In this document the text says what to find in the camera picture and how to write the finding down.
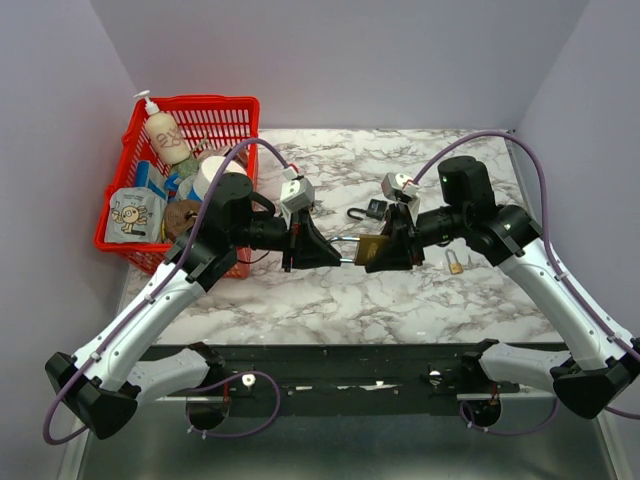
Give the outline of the large brass padlock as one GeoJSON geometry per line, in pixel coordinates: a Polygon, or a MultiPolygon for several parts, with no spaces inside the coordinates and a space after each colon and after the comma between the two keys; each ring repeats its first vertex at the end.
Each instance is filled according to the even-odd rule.
{"type": "Polygon", "coordinates": [[[329,239],[330,244],[334,243],[354,243],[357,245],[353,258],[343,257],[342,264],[352,264],[365,266],[373,260],[378,252],[388,243],[389,237],[386,235],[363,234],[360,236],[334,236],[329,239]]]}

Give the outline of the small brass padlock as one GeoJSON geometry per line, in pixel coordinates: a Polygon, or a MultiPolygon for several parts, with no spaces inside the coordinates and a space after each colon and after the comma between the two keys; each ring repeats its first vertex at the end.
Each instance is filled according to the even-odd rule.
{"type": "Polygon", "coordinates": [[[453,249],[450,249],[450,248],[446,249],[445,257],[447,260],[449,271],[452,275],[459,275],[464,272],[464,268],[460,263],[456,252],[453,249]]]}

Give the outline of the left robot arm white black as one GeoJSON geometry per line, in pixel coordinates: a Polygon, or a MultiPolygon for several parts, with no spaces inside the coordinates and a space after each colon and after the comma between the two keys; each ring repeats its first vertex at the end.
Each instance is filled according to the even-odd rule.
{"type": "Polygon", "coordinates": [[[210,184],[193,227],[171,247],[149,283],[100,334],[74,354],[58,352],[46,374],[63,403],[97,438],[121,430],[138,407],[169,394],[214,393],[222,359],[203,344],[156,361],[143,354],[168,325],[239,261],[244,247],[280,252],[285,270],[338,267],[340,253],[315,228],[315,191],[285,171],[280,204],[257,193],[244,174],[210,184]]]}

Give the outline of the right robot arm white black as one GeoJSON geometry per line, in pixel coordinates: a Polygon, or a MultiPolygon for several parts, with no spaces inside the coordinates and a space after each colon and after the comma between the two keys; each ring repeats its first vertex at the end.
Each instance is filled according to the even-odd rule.
{"type": "Polygon", "coordinates": [[[369,273],[410,270],[425,248],[462,238],[513,280],[553,325],[566,346],[559,352],[483,341],[460,367],[460,379],[480,392],[509,382],[552,392],[576,415],[599,415],[639,375],[639,340],[606,314],[562,265],[540,225],[517,205],[495,201],[485,165],[471,156],[443,161],[438,175],[444,206],[419,209],[417,184],[388,173],[390,200],[382,245],[365,250],[369,273]]]}

